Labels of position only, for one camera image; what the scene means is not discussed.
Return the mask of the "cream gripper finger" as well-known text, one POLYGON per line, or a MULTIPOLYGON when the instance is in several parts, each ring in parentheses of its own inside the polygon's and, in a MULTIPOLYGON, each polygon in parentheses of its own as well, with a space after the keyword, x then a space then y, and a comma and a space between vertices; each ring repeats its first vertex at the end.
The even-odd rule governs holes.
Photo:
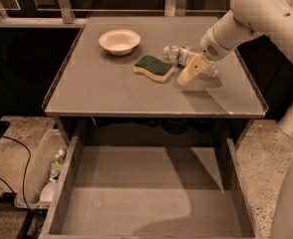
POLYGON ((210 65, 210 61, 202 54, 195 54, 188 62, 186 67, 181 71, 177 81, 181 85, 186 85, 197 75, 206 70, 210 65))

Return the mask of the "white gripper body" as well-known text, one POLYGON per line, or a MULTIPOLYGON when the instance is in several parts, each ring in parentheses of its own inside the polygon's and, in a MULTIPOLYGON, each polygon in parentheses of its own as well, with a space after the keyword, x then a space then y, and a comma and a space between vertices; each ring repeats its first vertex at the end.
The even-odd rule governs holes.
POLYGON ((234 49, 234 33, 226 28, 211 27, 202 36, 199 47, 210 61, 220 61, 234 49))

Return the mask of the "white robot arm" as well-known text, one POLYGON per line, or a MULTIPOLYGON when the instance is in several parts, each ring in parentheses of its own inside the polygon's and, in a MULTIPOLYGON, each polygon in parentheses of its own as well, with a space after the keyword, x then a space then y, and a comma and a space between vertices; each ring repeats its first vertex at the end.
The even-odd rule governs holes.
MULTIPOLYGON (((178 82, 187 84, 212 61, 262 34, 293 64, 293 0, 230 0, 230 10, 203 35, 201 52, 186 64, 178 82)), ((293 161, 280 189, 269 239, 293 239, 293 161)))

